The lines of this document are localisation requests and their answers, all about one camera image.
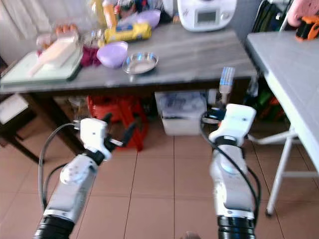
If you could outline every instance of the purple bowl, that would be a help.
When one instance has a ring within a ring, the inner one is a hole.
[[[124,41],[112,42],[101,47],[96,56],[104,66],[118,68],[127,57],[128,46]]]
[[[151,25],[152,28],[155,28],[160,19],[160,10],[154,9],[154,10],[148,10],[148,11],[142,11],[137,16],[137,23],[144,23],[147,22],[149,25]]]

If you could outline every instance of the folding table leg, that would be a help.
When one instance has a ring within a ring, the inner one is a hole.
[[[291,132],[294,131],[294,128],[292,126],[290,126],[289,131],[291,131]],[[291,150],[291,146],[293,144],[293,138],[294,138],[294,136],[290,135],[286,139],[284,150],[283,150],[283,153],[282,153],[281,158],[280,158],[280,162],[279,162],[278,169],[276,172],[276,177],[274,180],[273,188],[271,190],[270,198],[269,198],[267,209],[266,209],[267,216],[271,216],[274,212],[275,203],[276,203],[279,189],[281,186],[281,182],[282,182],[282,179],[284,176],[284,171],[285,171],[285,168],[286,168],[289,156],[290,156],[290,150]]]

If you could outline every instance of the white folding table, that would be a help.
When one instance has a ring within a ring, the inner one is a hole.
[[[261,144],[285,139],[266,213],[272,215],[283,177],[317,177],[317,172],[285,172],[293,139],[304,145],[319,171],[319,39],[299,42],[294,31],[248,35],[248,49],[283,107],[289,131],[253,141]]]

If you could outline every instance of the kitchen appliance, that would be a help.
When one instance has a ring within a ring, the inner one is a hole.
[[[232,19],[237,0],[177,0],[183,27],[189,31],[213,31]]]
[[[294,0],[288,13],[287,20],[291,26],[300,26],[301,17],[312,16],[319,11],[319,0]]]

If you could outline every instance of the beige floor tile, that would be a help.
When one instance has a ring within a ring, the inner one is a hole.
[[[276,213],[271,218],[265,214],[267,201],[260,204],[259,218],[255,229],[255,236],[258,239],[284,239]]]
[[[32,238],[42,217],[35,193],[17,193],[0,225],[1,239]]]
[[[92,195],[129,196],[131,194],[136,156],[117,157],[103,162],[94,182]]]
[[[9,210],[16,193],[0,192],[0,224]]]
[[[91,196],[78,239],[124,238],[129,197]]]
[[[132,195],[173,197],[174,159],[138,157]]]
[[[175,157],[175,196],[212,197],[211,161],[210,156]]]
[[[211,146],[201,136],[175,136],[175,156],[211,156]]]
[[[313,163],[312,159],[310,158],[310,156],[308,155],[306,149],[302,145],[298,145],[298,149],[299,149],[301,155],[303,156],[309,171],[317,172],[317,169],[314,166],[314,163]],[[315,181],[315,183],[317,184],[317,186],[319,188],[319,178],[318,177],[313,178],[313,180]]]
[[[138,156],[173,156],[174,137],[164,132],[160,120],[150,123],[148,135],[144,139],[144,148]]]
[[[259,159],[265,175],[268,188],[271,190],[278,158]],[[308,168],[302,157],[293,157],[289,160],[286,171],[307,171]],[[312,178],[284,178],[280,187],[278,200],[286,201],[319,201],[319,190]]]
[[[195,232],[201,239],[218,238],[213,199],[175,200],[175,238],[185,232]]]
[[[137,151],[135,148],[116,148],[112,152],[112,157],[133,157],[136,158]]]
[[[173,214],[173,199],[132,197],[125,238],[173,238]]]
[[[276,211],[286,239],[318,238],[318,203],[278,201]]]
[[[47,160],[43,166],[44,174],[43,181],[47,178],[48,174],[57,166],[68,163],[73,158],[68,159],[60,159],[60,158],[52,158]],[[48,193],[52,193],[60,176],[61,169],[57,170],[51,177],[49,185],[48,185]],[[33,164],[31,169],[29,170],[27,176],[25,177],[19,192],[22,193],[37,193],[38,192],[38,165]]]
[[[37,132],[26,138],[22,143],[36,155],[40,155],[44,143],[51,133],[52,131],[50,130]],[[50,143],[44,159],[68,158],[70,156],[73,156],[72,151],[68,148],[68,146],[65,145],[62,140],[60,140],[59,136],[56,135]]]
[[[278,160],[280,159],[280,156],[283,152],[284,145],[283,144],[266,144],[266,145],[260,145],[260,144],[253,144],[256,155],[258,158],[268,158],[268,157],[276,157]],[[300,152],[296,145],[292,146],[291,152],[290,152],[290,158],[292,157],[300,157]]]
[[[0,192],[17,192],[34,164],[26,157],[0,157]]]
[[[38,155],[38,152],[36,152],[34,149],[27,147],[26,145],[24,146],[35,155]],[[5,147],[0,146],[0,159],[12,159],[12,158],[20,158],[20,159],[33,162],[29,157],[25,156],[22,152],[20,152],[20,150],[18,150],[11,144],[7,144]]]
[[[244,144],[241,146],[244,149],[244,156],[245,157],[256,157],[255,148],[253,146],[253,143],[246,139],[244,141]]]

